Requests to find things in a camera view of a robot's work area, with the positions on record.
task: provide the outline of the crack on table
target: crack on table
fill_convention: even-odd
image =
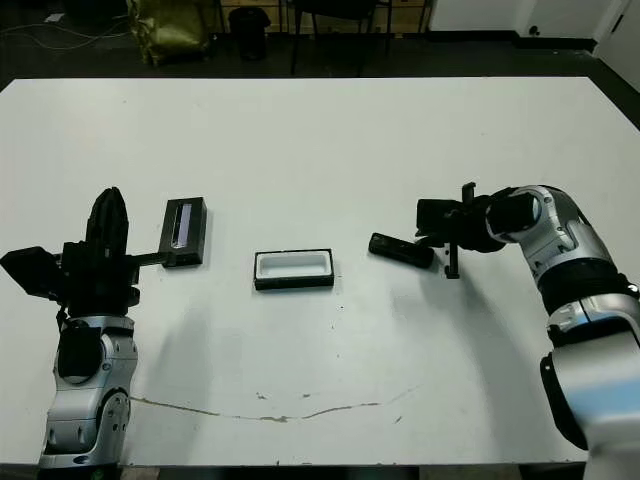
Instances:
[[[409,388],[407,390],[405,390],[404,392],[396,395],[395,397],[393,397],[391,400],[389,400],[386,403],[381,403],[381,402],[365,402],[365,403],[357,403],[354,405],[344,405],[341,407],[332,407],[332,408],[326,408],[324,410],[320,410],[314,413],[310,413],[309,415],[304,415],[304,416],[297,416],[297,417],[290,417],[288,415],[282,415],[280,417],[247,417],[247,416],[243,416],[243,415],[226,415],[223,414],[221,412],[212,412],[209,410],[201,410],[199,408],[191,408],[191,407],[185,407],[182,405],[175,405],[173,403],[164,403],[164,402],[156,402],[154,400],[149,400],[145,397],[129,397],[131,398],[132,401],[134,402],[139,402],[145,405],[151,405],[151,406],[155,406],[155,407],[163,407],[163,408],[170,408],[173,410],[180,410],[183,412],[189,412],[189,413],[199,413],[202,415],[208,415],[211,417],[221,417],[221,418],[231,418],[234,420],[254,420],[254,421],[261,421],[261,422],[275,422],[275,423],[287,423],[289,421],[292,420],[309,420],[315,417],[319,417],[320,415],[326,415],[328,413],[334,413],[334,412],[340,412],[343,410],[352,410],[354,408],[366,408],[366,407],[380,407],[380,406],[384,406],[384,405],[390,405],[394,402],[396,402],[397,400],[400,400],[401,398],[403,398],[404,396],[410,394],[411,392],[413,392],[414,390],[420,388],[422,386],[421,385],[417,385],[415,387]]]

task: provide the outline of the trash can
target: trash can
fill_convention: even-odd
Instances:
[[[271,21],[264,10],[258,7],[236,8],[229,14],[229,24],[244,60],[261,60],[267,56],[264,29],[271,25]]]

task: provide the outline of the white table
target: white table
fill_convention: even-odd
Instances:
[[[17,81],[0,94],[0,252],[81,239],[111,185],[129,251],[150,252],[165,201],[205,197],[205,264],[141,272],[148,402],[123,463],[582,460],[547,406],[547,315],[518,248],[462,253],[454,281],[367,243],[412,238],[416,200],[469,180],[551,184],[640,279],[639,159],[585,78]],[[333,290],[253,289],[254,252],[326,247]],[[0,274],[0,463],[38,459],[55,313]]]

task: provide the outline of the cable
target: cable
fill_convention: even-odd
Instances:
[[[114,27],[116,25],[122,25],[125,22],[118,22],[115,25],[113,25]],[[4,30],[0,30],[0,35],[4,35],[6,33],[9,32],[15,32],[16,30],[24,30],[27,28],[34,28],[34,27],[49,27],[49,28],[55,28],[56,30],[60,30],[61,32],[66,32],[66,33],[70,33],[72,35],[77,35],[79,37],[84,37],[84,38],[96,38],[96,37],[101,37],[101,38],[109,38],[111,37],[111,35],[109,36],[100,36],[100,35],[87,35],[85,33],[80,33],[80,32],[76,32],[75,30],[71,30],[68,28],[64,28],[64,27],[60,27],[58,25],[53,25],[51,23],[32,23],[30,25],[18,25],[17,27],[9,27],[9,28],[5,28]]]
[[[73,325],[69,322],[69,316],[67,312],[65,312],[66,305],[61,305],[60,310],[56,314],[56,321],[58,322],[58,331],[62,331],[62,325],[64,324],[66,327],[72,327]]]
[[[123,32],[123,33],[116,33],[113,35],[108,35],[108,33],[110,33],[111,31],[113,31],[116,27],[122,25],[125,22],[118,22],[115,25],[112,25],[109,29],[107,29],[104,33],[97,35],[97,36],[90,36],[90,35],[84,35],[84,34],[80,34],[83,37],[88,37],[89,40],[87,40],[86,42],[82,42],[78,45],[71,45],[68,47],[57,47],[57,46],[53,46],[53,45],[47,45],[46,43],[43,43],[40,41],[40,39],[38,39],[37,37],[30,35],[28,33],[7,33],[7,30],[12,31],[12,30],[17,30],[18,27],[13,27],[12,29],[6,29],[6,30],[2,30],[0,31],[0,37],[4,36],[4,37],[27,37],[30,38],[31,40],[33,40],[35,43],[37,43],[40,47],[42,48],[46,48],[47,50],[75,50],[77,48],[82,48],[82,47],[86,47],[87,45],[90,45],[92,43],[94,43],[97,40],[103,39],[103,38],[115,38],[115,37],[122,37],[125,35],[129,35],[130,32]]]

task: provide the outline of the chair leg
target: chair leg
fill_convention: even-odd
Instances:
[[[369,18],[367,20],[367,38],[365,39],[365,42],[368,40],[368,36],[371,33],[371,28],[373,27],[373,16],[375,15],[376,11],[373,10],[371,12],[371,15],[369,15]],[[360,60],[360,62],[358,63],[358,71],[356,73],[357,77],[361,77],[362,76],[362,70],[364,69],[364,63],[365,63],[365,57],[367,56],[367,49],[366,49],[366,44],[365,42],[363,42],[363,49],[362,49],[362,58]]]
[[[373,10],[371,15],[369,15],[369,22],[367,23],[367,35],[371,33],[371,29],[373,28],[373,17],[375,16],[376,11]]]
[[[278,0],[278,25],[280,25],[280,33],[282,33],[282,0]]]
[[[393,1],[388,0],[387,5],[387,39],[384,46],[385,54],[389,55],[389,47],[391,46],[391,12],[393,10]]]
[[[317,40],[318,39],[318,22],[316,21],[316,14],[311,14],[311,20],[313,21],[313,36]]]
[[[291,56],[291,76],[296,73],[296,62],[298,60],[298,42],[300,40],[300,23],[302,22],[302,10],[296,7],[295,13],[296,33],[293,39],[293,54]]]
[[[222,9],[222,1],[218,0],[218,16],[220,17],[220,26],[222,27],[222,33],[227,33],[227,28],[224,24],[224,10]]]
[[[422,24],[424,23],[424,15],[427,13],[427,5],[429,4],[429,0],[424,0],[422,2],[422,11],[420,12],[420,23],[418,23],[418,33],[422,33]]]

